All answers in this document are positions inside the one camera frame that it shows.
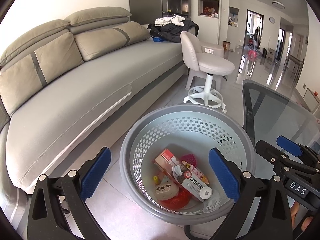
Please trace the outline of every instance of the sofa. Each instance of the sofa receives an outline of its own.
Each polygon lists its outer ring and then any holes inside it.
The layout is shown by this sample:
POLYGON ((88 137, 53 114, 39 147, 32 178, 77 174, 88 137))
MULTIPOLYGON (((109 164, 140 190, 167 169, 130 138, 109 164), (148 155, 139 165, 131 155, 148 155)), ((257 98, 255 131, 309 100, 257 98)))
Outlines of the sofa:
POLYGON ((130 15, 78 11, 1 56, 0 205, 15 228, 39 175, 63 175, 111 147, 186 72, 181 44, 154 42, 130 15))

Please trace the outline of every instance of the toothbrush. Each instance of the toothbrush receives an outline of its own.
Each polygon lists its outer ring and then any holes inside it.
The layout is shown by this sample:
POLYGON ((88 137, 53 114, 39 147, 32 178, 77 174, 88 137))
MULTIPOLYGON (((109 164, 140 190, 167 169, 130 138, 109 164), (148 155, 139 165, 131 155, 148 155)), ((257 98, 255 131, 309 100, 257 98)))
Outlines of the toothbrush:
POLYGON ((173 173, 173 176, 174 176, 174 178, 175 178, 176 181, 178 181, 178 177, 183 174, 183 173, 181 172, 181 167, 180 167, 179 165, 172 167, 172 173, 173 173))

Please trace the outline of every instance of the sofa seat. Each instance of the sofa seat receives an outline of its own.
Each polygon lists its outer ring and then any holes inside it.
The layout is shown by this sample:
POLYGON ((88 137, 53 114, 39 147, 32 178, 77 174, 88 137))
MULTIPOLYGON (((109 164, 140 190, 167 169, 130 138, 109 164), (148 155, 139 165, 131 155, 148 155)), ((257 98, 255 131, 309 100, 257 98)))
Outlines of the sofa seat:
POLYGON ((90 127, 182 60, 181 44, 149 39, 85 62, 39 91, 10 121, 13 184, 33 193, 38 176, 61 163, 90 127))

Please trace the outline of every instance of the white cloth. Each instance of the white cloth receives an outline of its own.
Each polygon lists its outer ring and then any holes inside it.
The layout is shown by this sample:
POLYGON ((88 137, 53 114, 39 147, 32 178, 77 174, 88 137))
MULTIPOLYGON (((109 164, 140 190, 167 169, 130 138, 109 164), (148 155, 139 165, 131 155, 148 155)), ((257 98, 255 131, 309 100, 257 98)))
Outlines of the white cloth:
POLYGON ((163 17, 156 19, 155 21, 155 26, 165 26, 169 23, 173 23, 174 25, 177 26, 184 26, 183 22, 185 18, 179 15, 175 15, 173 17, 163 17))

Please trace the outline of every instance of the gray basket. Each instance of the gray basket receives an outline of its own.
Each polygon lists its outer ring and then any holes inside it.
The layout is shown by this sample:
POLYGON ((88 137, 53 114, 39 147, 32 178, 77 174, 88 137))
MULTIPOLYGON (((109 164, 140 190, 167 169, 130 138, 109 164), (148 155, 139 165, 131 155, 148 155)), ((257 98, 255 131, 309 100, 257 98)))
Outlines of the gray basket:
POLYGON ((152 215, 172 224, 196 225, 225 216, 233 205, 211 166, 209 151, 217 147, 242 171, 255 172, 253 145, 243 128, 225 114, 207 106, 168 106, 141 118, 130 129, 120 152, 120 171, 131 197, 152 215), (166 209, 153 195, 153 176, 159 169, 152 163, 163 149, 177 158, 193 153, 197 166, 208 177, 212 196, 202 202, 191 200, 179 211, 166 209))

